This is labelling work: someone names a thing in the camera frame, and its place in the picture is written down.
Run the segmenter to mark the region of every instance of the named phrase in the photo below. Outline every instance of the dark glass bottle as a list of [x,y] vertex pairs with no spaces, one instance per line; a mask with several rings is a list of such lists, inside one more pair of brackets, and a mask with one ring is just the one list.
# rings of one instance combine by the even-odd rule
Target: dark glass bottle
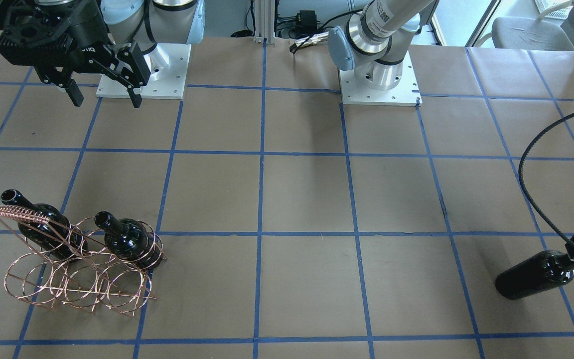
[[134,263],[142,270],[150,270],[161,263],[161,250],[153,245],[153,234],[139,221],[116,219],[109,212],[94,216],[94,224],[105,231],[105,245],[118,258]]
[[[23,195],[17,190],[5,190],[1,194],[1,202],[3,204],[12,204],[14,206],[22,206],[28,209],[32,209],[43,214],[44,216],[47,216],[51,220],[54,220],[54,222],[60,223],[70,228],[70,221],[55,207],[45,203],[32,204],[32,202],[23,197]],[[34,229],[30,229],[22,223],[19,223],[18,227],[21,233],[26,238],[30,239],[34,243],[37,243],[41,248],[43,248],[43,250],[51,250],[50,254],[54,255],[56,259],[66,259],[73,255],[72,251],[67,245],[62,244],[61,241],[58,241],[57,239],[50,238],[50,236],[58,238],[57,234],[55,234],[55,232],[57,232],[59,236],[66,239],[68,238],[68,229],[62,228],[58,225],[53,225],[55,230],[55,232],[53,232],[47,225],[42,223],[25,223]],[[81,248],[83,237],[80,234],[73,232],[69,241],[72,247]],[[83,243],[83,250],[87,250],[87,242]]]
[[574,269],[565,265],[568,256],[556,250],[544,250],[509,268],[495,280],[497,291],[508,299],[521,299],[567,284]]

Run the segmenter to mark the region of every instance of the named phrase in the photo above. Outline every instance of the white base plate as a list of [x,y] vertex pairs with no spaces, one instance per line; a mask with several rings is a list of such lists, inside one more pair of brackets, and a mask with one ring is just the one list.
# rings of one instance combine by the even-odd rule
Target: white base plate
[[422,103],[418,81],[411,57],[407,52],[403,60],[403,75],[398,86],[387,91],[367,88],[358,81],[353,70],[340,73],[342,103],[347,105],[415,106]]
[[[185,45],[184,43],[160,43],[158,46],[162,46],[168,53],[170,67],[158,73],[152,73],[147,86],[141,88],[141,97],[182,100],[185,92],[191,45]],[[96,96],[109,98],[130,97],[123,85],[105,75],[101,77]]]

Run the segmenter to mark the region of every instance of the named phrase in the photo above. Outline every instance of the gray chair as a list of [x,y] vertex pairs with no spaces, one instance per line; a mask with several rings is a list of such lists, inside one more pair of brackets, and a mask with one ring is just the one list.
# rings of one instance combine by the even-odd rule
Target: gray chair
[[561,27],[543,20],[546,14],[570,4],[574,5],[574,0],[548,9],[538,18],[499,17],[493,22],[491,34],[481,38],[476,45],[492,38],[497,48],[574,51],[574,6]]

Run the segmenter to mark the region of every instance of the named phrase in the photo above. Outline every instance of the copper wire rack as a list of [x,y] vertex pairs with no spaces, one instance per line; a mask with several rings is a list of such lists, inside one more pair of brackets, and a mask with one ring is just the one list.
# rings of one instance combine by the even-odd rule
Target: copper wire rack
[[[39,230],[29,225],[29,222],[43,224],[53,235],[45,232],[41,234],[55,239],[59,245],[45,250],[20,235],[4,219],[35,231]],[[88,217],[68,227],[32,209],[0,206],[2,225],[31,250],[10,264],[4,276],[6,291],[23,302],[45,309],[54,309],[58,304],[62,304],[92,313],[99,307],[107,307],[130,317],[148,300],[156,299],[152,293],[149,267],[141,269],[135,265],[139,259],[149,256],[157,249],[160,259],[167,259],[161,238],[152,226],[141,222],[153,238],[150,248],[139,259],[125,261],[112,254],[104,243],[93,238],[99,236],[100,229],[89,232],[81,229],[87,222],[92,221],[93,217]],[[59,234],[60,231],[66,233],[66,236]],[[74,247],[70,241],[71,236],[81,236],[80,245]],[[61,246],[69,247],[73,255],[61,260],[50,255]]]

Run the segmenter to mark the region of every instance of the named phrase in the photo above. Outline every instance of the chair seat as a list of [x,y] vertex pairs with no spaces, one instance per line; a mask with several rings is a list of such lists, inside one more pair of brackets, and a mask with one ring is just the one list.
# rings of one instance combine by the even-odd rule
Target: chair seat
[[493,22],[492,38],[497,48],[574,51],[561,27],[523,17],[499,17]]

